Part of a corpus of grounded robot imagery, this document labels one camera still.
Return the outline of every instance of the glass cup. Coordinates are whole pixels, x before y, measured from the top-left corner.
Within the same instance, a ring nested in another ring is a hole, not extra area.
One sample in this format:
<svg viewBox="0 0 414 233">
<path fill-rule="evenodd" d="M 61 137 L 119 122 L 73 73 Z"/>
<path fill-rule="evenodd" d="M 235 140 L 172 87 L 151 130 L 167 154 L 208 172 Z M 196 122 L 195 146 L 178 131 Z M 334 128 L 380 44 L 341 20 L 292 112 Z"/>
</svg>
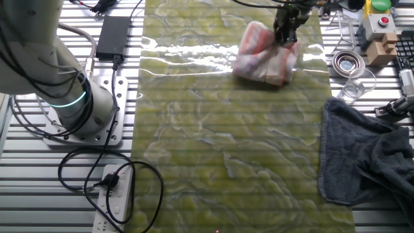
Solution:
<svg viewBox="0 0 414 233">
<path fill-rule="evenodd" d="M 337 98 L 351 104 L 375 87 L 376 78 L 371 71 L 365 68 L 355 69 L 349 74 L 349 78 Z"/>
</svg>

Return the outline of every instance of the green textured mat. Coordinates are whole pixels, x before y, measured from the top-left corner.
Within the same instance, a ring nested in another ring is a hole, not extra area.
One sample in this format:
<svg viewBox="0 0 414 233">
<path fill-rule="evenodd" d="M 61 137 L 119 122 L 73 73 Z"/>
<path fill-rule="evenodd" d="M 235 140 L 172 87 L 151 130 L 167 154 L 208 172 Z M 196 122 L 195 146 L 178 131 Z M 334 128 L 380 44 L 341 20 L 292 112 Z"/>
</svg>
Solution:
<svg viewBox="0 0 414 233">
<path fill-rule="evenodd" d="M 146 1 L 132 157 L 154 164 L 166 187 L 149 232 L 355 231 L 351 209 L 326 203 L 316 182 L 331 96 L 318 18 L 298 30 L 290 85 L 232 76 L 247 24 L 271 27 L 275 12 L 226 0 Z M 127 232 L 146 228 L 159 192 L 155 175 L 139 170 Z"/>
</svg>

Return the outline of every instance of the white power strip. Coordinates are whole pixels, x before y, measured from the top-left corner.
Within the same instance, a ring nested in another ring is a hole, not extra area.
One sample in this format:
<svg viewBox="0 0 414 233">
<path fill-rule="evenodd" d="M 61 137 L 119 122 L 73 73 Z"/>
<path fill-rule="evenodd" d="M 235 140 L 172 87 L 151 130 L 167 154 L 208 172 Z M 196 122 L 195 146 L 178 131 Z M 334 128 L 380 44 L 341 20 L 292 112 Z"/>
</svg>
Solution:
<svg viewBox="0 0 414 233">
<path fill-rule="evenodd" d="M 121 165 L 110 164 L 105 166 L 103 169 L 102 179 L 109 173 L 115 172 Z M 112 214 L 118 220 L 125 220 L 127 214 L 128 206 L 128 197 L 131 189 L 131 179 L 132 179 L 132 168 L 126 166 L 118 173 L 119 181 L 118 184 L 112 189 L 109 196 L 109 204 L 111 205 Z M 99 198 L 97 205 L 108 214 L 106 208 L 106 188 L 101 188 L 99 192 Z M 124 225 L 117 224 L 122 230 Z M 116 229 L 104 218 L 101 213 L 96 211 L 95 221 L 93 223 L 92 233 L 102 233 L 102 232 L 116 232 Z"/>
</svg>

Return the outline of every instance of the gray towel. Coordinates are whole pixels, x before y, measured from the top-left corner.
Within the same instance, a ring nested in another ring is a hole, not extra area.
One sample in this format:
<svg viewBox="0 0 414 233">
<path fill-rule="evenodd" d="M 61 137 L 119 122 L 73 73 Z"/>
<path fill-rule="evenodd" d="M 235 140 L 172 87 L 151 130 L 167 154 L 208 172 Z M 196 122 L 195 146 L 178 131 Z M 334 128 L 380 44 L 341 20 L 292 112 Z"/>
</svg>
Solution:
<svg viewBox="0 0 414 233">
<path fill-rule="evenodd" d="M 414 228 L 414 162 L 408 128 L 330 98 L 323 109 L 318 186 L 330 202 L 357 205 L 391 194 Z"/>
</svg>

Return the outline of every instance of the emergency stop button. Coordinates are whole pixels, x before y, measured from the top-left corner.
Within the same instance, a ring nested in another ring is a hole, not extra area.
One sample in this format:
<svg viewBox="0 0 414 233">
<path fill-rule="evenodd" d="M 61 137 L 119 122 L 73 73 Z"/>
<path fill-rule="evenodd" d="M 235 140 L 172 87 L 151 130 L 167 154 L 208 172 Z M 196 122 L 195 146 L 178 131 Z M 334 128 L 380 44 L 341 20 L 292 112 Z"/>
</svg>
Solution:
<svg viewBox="0 0 414 233">
<path fill-rule="evenodd" d="M 378 21 L 378 24 L 381 27 L 386 27 L 389 23 L 389 19 L 387 17 L 381 17 L 380 20 Z"/>
</svg>

